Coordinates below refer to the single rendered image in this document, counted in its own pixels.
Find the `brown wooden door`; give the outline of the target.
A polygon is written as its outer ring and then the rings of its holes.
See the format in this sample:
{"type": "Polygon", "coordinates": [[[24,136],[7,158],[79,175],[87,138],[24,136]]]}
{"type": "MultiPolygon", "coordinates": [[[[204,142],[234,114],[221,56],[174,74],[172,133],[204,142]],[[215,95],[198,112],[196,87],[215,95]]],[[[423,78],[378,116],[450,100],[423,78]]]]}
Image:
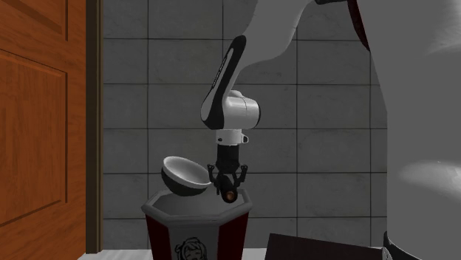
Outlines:
{"type": "Polygon", "coordinates": [[[103,0],[0,0],[0,260],[102,243],[103,0]]]}

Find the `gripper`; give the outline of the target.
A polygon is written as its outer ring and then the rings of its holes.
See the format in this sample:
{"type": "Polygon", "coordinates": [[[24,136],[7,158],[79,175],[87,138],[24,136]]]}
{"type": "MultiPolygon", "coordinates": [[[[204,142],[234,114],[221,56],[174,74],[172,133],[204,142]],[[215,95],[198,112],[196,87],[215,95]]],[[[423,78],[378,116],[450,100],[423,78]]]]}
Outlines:
{"type": "Polygon", "coordinates": [[[234,188],[238,188],[246,179],[248,170],[247,165],[239,163],[239,145],[224,146],[217,145],[216,164],[207,164],[208,177],[210,182],[216,189],[216,194],[220,195],[220,181],[219,176],[214,176],[215,166],[220,174],[234,174],[234,188]],[[236,171],[240,167],[240,173],[237,175],[236,171]]]}

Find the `octagonal bin with cartoon face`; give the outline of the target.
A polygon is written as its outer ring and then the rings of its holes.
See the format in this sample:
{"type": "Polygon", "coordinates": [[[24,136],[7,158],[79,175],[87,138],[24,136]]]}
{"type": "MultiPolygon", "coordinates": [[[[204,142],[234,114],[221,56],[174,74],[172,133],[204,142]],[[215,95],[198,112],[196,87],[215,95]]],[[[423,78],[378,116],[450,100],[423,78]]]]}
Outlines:
{"type": "Polygon", "coordinates": [[[253,204],[239,189],[226,203],[211,189],[196,196],[158,191],[142,207],[153,260],[242,260],[253,204]]]}

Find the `black cylinder with brown end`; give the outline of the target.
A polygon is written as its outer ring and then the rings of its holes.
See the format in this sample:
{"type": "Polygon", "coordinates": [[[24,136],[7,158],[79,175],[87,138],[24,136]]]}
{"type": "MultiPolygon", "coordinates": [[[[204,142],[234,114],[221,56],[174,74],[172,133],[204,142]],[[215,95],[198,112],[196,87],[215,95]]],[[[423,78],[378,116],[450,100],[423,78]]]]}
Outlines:
{"type": "Polygon", "coordinates": [[[219,174],[216,180],[219,182],[219,192],[223,201],[229,204],[234,203],[238,197],[238,193],[229,177],[225,174],[219,174]]]}

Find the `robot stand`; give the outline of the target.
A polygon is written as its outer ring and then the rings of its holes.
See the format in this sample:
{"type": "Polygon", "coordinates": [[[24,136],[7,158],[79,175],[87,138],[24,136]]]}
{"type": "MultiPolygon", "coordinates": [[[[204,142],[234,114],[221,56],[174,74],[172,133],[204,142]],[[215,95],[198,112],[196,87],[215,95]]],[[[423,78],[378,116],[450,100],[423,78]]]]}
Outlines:
{"type": "Polygon", "coordinates": [[[271,233],[264,260],[383,260],[371,247],[271,233]]]}

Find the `dark bowl with white inside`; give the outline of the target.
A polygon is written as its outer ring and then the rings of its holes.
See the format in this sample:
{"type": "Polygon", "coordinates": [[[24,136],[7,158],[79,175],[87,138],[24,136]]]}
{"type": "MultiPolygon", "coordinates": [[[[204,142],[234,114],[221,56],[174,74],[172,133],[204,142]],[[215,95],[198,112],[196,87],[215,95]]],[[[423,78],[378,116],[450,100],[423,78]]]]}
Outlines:
{"type": "Polygon", "coordinates": [[[161,177],[167,188],[178,196],[196,196],[211,185],[208,171],[184,157],[165,157],[161,177]]]}

